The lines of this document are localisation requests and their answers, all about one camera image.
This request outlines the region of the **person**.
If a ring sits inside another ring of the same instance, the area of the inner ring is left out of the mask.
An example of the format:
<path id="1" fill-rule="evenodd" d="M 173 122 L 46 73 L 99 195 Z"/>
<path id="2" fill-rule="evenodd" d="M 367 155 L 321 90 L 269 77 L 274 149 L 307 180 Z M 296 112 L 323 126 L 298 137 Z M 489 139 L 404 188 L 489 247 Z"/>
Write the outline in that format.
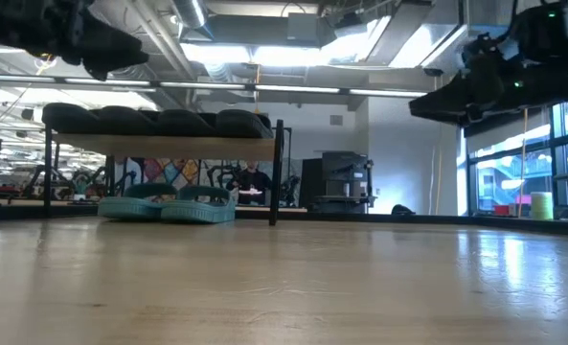
<path id="1" fill-rule="evenodd" d="M 240 195 L 238 196 L 238 204 L 242 205 L 265 205 L 266 204 L 266 191 L 271 190 L 271 178 L 264 172 L 259 170 L 259 163 L 257 161 L 247 161 L 246 168 L 239 172 L 236 177 L 233 177 L 227 184 L 228 191 L 250 190 L 256 189 L 263 191 L 262 195 Z"/>

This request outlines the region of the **yellow-green roll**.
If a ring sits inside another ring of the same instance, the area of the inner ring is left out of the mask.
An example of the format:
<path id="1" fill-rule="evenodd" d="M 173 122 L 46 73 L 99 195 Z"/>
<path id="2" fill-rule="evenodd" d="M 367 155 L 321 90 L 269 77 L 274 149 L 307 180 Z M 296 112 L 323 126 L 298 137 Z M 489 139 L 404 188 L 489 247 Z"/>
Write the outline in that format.
<path id="1" fill-rule="evenodd" d="M 531 193 L 531 214 L 533 219 L 554 219 L 554 201 L 551 192 Z"/>

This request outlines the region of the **black aluminium rig frame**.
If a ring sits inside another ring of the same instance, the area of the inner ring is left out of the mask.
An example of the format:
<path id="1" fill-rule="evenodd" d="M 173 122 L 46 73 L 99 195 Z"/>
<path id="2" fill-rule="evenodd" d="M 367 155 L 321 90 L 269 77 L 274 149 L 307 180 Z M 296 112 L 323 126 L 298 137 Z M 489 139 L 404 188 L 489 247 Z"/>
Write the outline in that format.
<path id="1" fill-rule="evenodd" d="M 335 214 L 310 213 L 297 209 L 280 209 L 277 220 L 298 221 L 343 221 L 367 223 L 403 223 L 431 225 L 469 225 L 484 228 L 506 229 L 544 235 L 568 236 L 568 220 L 533 220 L 497 217 L 384 215 L 384 214 Z"/>

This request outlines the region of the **teal slide sandal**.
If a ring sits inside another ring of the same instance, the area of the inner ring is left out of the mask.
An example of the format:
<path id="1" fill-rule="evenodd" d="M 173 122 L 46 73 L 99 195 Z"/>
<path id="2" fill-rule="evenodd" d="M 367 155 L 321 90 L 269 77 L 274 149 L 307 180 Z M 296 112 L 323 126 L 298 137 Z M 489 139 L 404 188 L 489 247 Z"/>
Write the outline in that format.
<path id="1" fill-rule="evenodd" d="M 235 219 L 236 205 L 228 190 L 210 186 L 186 186 L 176 199 L 165 202 L 160 219 L 194 223 L 222 223 Z"/>
<path id="2" fill-rule="evenodd" d="M 177 190 L 166 183 L 144 183 L 128 187 L 121 196 L 107 196 L 98 205 L 98 215 L 107 219 L 158 220 L 163 205 L 159 196 L 176 196 Z"/>

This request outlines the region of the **wooden shelf black frame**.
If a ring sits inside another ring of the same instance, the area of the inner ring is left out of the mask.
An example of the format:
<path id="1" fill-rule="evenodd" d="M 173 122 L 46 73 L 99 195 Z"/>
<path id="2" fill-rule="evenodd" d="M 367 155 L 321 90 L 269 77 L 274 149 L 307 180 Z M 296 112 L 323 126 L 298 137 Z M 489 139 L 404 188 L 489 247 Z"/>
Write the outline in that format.
<path id="1" fill-rule="evenodd" d="M 93 151 L 113 160 L 117 156 L 140 158 L 182 159 L 238 159 L 251 161 L 272 160 L 272 182 L 268 221 L 277 223 L 284 161 L 284 122 L 276 122 L 273 139 L 221 138 L 221 137 L 171 137 L 129 136 L 105 134 L 55 134 L 52 127 L 45 126 L 45 212 L 51 205 L 51 168 L 53 144 L 71 145 Z"/>

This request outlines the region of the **silver round air duct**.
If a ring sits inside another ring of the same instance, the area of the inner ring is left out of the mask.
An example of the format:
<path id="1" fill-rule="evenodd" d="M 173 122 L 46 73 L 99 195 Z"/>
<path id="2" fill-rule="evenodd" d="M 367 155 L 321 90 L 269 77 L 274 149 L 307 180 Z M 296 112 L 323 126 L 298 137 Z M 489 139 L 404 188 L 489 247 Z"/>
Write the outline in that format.
<path id="1" fill-rule="evenodd" d="M 209 10 L 204 0 L 171 0 L 171 3 L 183 27 L 198 29 L 207 23 Z"/>

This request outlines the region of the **black equipment cabinet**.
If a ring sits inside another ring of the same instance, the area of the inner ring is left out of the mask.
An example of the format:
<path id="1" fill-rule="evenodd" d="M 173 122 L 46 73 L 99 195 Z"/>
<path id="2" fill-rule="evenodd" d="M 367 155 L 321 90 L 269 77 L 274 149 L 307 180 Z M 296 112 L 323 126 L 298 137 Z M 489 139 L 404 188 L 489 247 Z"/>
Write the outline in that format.
<path id="1" fill-rule="evenodd" d="M 353 151 L 326 151 L 303 161 L 299 206 L 312 213 L 367 214 L 374 207 L 373 161 Z"/>

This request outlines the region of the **colourful wall mural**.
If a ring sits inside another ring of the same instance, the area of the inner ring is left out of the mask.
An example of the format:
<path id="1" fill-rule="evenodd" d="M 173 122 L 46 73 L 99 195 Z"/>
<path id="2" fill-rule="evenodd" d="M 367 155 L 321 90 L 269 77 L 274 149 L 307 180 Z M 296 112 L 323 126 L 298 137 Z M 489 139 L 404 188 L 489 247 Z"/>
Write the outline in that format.
<path id="1" fill-rule="evenodd" d="M 199 161 L 194 159 L 146 158 L 144 177 L 148 183 L 166 183 L 175 189 L 199 182 Z"/>

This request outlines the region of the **long ceiling light rail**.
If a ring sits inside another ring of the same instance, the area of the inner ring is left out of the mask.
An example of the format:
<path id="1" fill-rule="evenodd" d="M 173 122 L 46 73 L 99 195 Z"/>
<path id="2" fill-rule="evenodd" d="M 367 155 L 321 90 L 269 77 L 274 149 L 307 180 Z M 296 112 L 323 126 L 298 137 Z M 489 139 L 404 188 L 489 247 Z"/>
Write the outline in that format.
<path id="1" fill-rule="evenodd" d="M 361 89 L 319 86 L 295 86 L 277 84 L 254 83 L 218 83 L 199 81 L 159 81 L 159 80 L 93 80 L 88 78 L 69 78 L 54 76 L 32 75 L 2 75 L 0 83 L 15 84 L 44 84 L 44 85 L 75 85 L 89 87 L 117 87 L 130 89 L 194 89 L 194 90 L 222 90 L 222 91 L 250 91 L 250 92 L 289 92 L 306 94 L 382 97 L 382 98 L 418 98 L 425 95 L 421 91 L 403 91 L 391 89 Z"/>

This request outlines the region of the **large glass window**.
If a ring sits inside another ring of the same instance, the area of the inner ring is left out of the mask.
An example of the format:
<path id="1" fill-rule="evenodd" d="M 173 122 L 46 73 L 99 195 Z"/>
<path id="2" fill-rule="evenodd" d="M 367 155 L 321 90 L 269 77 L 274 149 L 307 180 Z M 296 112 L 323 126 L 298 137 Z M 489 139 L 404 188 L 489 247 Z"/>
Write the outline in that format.
<path id="1" fill-rule="evenodd" d="M 466 140 L 468 212 L 493 215 L 495 205 L 531 204 L 516 197 L 551 192 L 554 217 L 568 218 L 568 103 L 492 118 L 463 131 Z"/>

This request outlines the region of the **silver rectangular air duct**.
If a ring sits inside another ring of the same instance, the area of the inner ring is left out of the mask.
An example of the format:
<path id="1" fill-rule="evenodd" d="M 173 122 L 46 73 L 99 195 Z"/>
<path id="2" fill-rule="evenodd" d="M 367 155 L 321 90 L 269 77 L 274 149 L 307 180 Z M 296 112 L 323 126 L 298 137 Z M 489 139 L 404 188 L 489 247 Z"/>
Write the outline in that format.
<path id="1" fill-rule="evenodd" d="M 466 30 L 466 0 L 386 0 L 362 60 L 389 69 L 431 65 Z"/>

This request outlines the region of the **grey ceiling unit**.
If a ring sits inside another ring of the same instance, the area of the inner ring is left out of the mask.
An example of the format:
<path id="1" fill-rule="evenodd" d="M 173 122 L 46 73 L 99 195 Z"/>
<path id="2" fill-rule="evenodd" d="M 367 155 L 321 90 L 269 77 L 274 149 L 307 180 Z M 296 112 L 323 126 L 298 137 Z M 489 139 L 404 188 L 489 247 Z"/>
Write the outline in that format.
<path id="1" fill-rule="evenodd" d="M 287 39 L 289 41 L 316 45 L 319 19 L 312 13 L 290 12 L 287 15 Z"/>

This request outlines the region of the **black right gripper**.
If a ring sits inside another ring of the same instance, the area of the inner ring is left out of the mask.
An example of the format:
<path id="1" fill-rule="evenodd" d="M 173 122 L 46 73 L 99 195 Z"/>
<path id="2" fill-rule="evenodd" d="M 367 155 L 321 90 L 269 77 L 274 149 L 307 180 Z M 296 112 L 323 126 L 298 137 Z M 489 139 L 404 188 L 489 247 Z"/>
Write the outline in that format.
<path id="1" fill-rule="evenodd" d="M 518 53 L 506 58 L 495 39 L 480 35 L 464 46 L 463 64 L 463 74 L 410 101 L 411 114 L 469 127 L 472 120 L 568 102 L 567 56 L 532 61 Z"/>

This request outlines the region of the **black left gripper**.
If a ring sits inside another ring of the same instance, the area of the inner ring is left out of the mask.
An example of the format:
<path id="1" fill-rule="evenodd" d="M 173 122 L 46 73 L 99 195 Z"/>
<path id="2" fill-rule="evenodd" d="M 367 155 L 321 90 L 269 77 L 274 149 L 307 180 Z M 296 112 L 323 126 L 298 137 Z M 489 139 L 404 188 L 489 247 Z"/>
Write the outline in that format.
<path id="1" fill-rule="evenodd" d="M 5 0 L 5 43 L 69 64 L 82 61 L 97 81 L 106 81 L 116 67 L 148 61 L 140 39 L 84 10 L 85 0 Z"/>

